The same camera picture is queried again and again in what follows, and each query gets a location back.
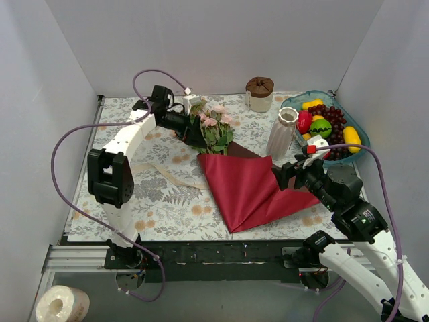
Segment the pink artificial flower bunch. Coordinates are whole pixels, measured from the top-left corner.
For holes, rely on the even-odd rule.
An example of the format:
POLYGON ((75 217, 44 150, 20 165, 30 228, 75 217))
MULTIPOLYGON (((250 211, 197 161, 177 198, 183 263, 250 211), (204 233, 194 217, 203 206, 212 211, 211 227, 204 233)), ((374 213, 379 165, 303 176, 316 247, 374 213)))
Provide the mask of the pink artificial flower bunch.
POLYGON ((205 148, 195 148, 200 154, 228 154, 229 144, 234 138, 233 118, 224 105, 206 107, 206 100, 191 106, 190 120, 202 131, 205 148))

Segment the red paper bouquet wrap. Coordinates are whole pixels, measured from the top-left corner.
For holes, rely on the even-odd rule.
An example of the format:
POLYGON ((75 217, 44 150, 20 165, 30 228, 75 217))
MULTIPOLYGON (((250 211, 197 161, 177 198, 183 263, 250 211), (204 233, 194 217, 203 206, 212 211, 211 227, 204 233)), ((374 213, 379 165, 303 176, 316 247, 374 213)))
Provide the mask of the red paper bouquet wrap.
POLYGON ((293 215, 319 203, 307 190, 280 190, 271 156, 261 157, 236 142, 228 154, 197 160, 229 233, 239 233, 293 215))

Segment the cream ribbon gold lettering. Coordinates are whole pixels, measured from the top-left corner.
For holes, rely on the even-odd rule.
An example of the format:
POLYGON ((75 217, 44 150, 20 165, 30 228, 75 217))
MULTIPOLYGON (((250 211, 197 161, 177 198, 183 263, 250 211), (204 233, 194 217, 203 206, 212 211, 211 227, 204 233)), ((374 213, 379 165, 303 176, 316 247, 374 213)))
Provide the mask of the cream ribbon gold lettering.
POLYGON ((165 168, 162 166, 152 164, 152 163, 143 163, 143 164, 137 164, 133 165, 131 167, 131 172, 133 175, 136 175, 138 173, 142 173, 147 170, 154 169, 158 173, 160 173, 166 180, 168 180, 170 183, 172 183, 175 186, 186 186, 190 188, 200 189, 200 190, 208 190, 209 187, 206 183, 194 183, 194 184, 188 184, 186 182, 183 182, 179 180, 178 178, 173 177, 165 168))

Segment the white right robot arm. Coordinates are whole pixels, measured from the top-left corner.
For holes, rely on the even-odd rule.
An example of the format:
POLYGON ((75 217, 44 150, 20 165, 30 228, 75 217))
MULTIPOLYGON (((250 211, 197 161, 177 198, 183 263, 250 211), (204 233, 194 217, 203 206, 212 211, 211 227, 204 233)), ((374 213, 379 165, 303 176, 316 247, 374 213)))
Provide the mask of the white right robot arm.
POLYGON ((306 187, 331 211, 335 227, 366 257, 375 272, 348 255, 324 231, 304 240, 291 256, 296 263, 323 265, 335 271, 373 305, 382 321, 428 320, 428 287, 402 256, 393 238, 393 227, 361 198, 363 183, 353 167, 335 164, 325 170, 323 162, 316 160, 310 166, 303 162, 275 166, 273 173, 281 189, 293 178, 296 188, 306 187))

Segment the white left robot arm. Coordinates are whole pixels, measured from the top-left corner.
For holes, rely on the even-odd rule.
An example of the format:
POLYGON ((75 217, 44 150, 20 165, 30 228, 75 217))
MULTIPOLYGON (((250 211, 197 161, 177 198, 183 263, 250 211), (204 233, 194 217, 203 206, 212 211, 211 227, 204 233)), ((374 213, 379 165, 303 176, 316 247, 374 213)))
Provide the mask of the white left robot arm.
POLYGON ((201 102, 200 96, 186 89, 179 103, 172 90, 156 85, 146 101, 134 104, 127 125, 103 148, 93 148, 88 153, 88 191, 101 204, 115 232, 107 242, 110 249, 128 268, 138 267, 143 259, 142 251, 134 244, 139 241, 139 234, 128 203, 134 190, 129 162, 156 127, 174 131, 178 139, 189 146, 206 148, 200 117, 191 114, 201 102))

